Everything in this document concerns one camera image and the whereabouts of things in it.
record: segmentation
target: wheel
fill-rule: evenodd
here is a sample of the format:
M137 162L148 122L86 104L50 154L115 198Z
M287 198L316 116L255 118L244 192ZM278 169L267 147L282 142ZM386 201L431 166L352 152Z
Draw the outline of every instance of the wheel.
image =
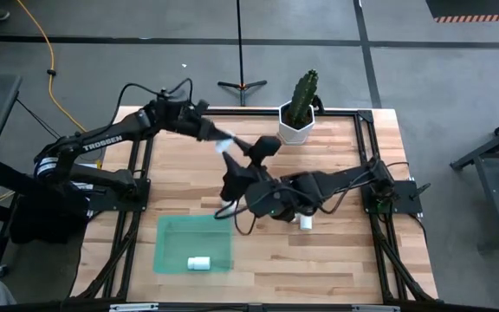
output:
M0 265L0 278L3 278L9 274L9 267L7 264Z

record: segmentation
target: wooden table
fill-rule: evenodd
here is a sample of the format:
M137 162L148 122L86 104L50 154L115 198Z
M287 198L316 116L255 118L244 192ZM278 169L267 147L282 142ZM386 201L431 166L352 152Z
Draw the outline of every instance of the wooden table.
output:
M137 109L122 107L117 119ZM373 116L381 158L387 164L405 161L395 111L373 110ZM248 142L255 142L260 135L274 135L278 128L276 117L272 116L211 118L217 127L229 129ZM131 145L131 142L124 142L109 147L103 168L109 171L126 168ZM232 238L233 265L229 273L154 273L152 264L159 216L212 214L220 206L218 193L223 185L225 165L210 142L199 143L175 133L161 132L153 146L150 204L140 223L129 302L382 301L371 225L357 190L347 194L335 214L318 211L311 231L300 231L297 224L265 217L257 220L250 236L236 233ZM359 166L357 150L351 118L317 117L304 146L283 146L276 156L267 158L264 163L275 177L306 170L334 172ZM230 153L240 164L248 163L235 146L230 148ZM406 179L409 175L406 166L392 166L390 170L395 179ZM330 209L335 201L336 198L328 201L325 208ZM116 212L105 212L89 224L73 295L88 286L108 259L116 218ZM243 229L250 225L250 213L242 214L239 219ZM394 216L394 225L402 261L424 290L436 297L421 228L416 220L406 215ZM392 266L387 264L386 267L392 293L396 294Z

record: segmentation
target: green transparent tray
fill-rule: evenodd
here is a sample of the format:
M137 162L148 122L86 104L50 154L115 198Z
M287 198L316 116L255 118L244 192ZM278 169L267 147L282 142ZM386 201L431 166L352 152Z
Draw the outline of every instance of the green transparent tray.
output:
M227 272L232 266L232 223L210 216L161 216L153 271L164 274ZM209 257L211 268L188 270L189 257Z

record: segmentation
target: gray floor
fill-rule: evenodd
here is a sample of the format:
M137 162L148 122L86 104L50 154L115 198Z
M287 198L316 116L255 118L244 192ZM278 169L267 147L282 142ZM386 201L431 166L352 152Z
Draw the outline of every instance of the gray floor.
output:
M52 35L235 38L235 2L229 0L72 0L25 3ZM424 1L362 0L371 40L499 42L499 23L436 24ZM10 1L13 16L0 33L36 34ZM244 35L254 39L359 39L352 0L243 1ZM135 81L159 88L190 76L194 98L236 105L216 81L237 81L235 46L55 44L59 75L55 94L86 127L108 122L120 87ZM269 85L249 106L277 106L291 95L308 68L320 74L319 93L328 107L371 107L360 48L247 46L246 80ZM412 174L432 187L422 196L429 252L440 298L499 308L499 252L481 256L476 245L499 235L476 171L453 172L448 164L489 139L499 125L498 49L373 49L383 107L399 117ZM59 133L75 130L47 96L47 47L0 43L0 73L24 78L21 98ZM125 105L143 105L131 92ZM25 172L51 141L15 107L0 139L0 160ZM81 239L66 246L11 246L12 273L4 278L20 302L61 299L75 273Z

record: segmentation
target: white pot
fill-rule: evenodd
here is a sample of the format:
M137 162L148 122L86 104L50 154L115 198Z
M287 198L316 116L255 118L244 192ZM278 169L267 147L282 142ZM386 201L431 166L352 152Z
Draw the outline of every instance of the white pot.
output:
M291 101L288 101L278 108L278 136L285 145L302 145L308 139L309 133L315 124L314 110L313 107L309 105L309 109L311 110L311 122L302 129L296 130L282 122L282 108L289 105L290 102Z

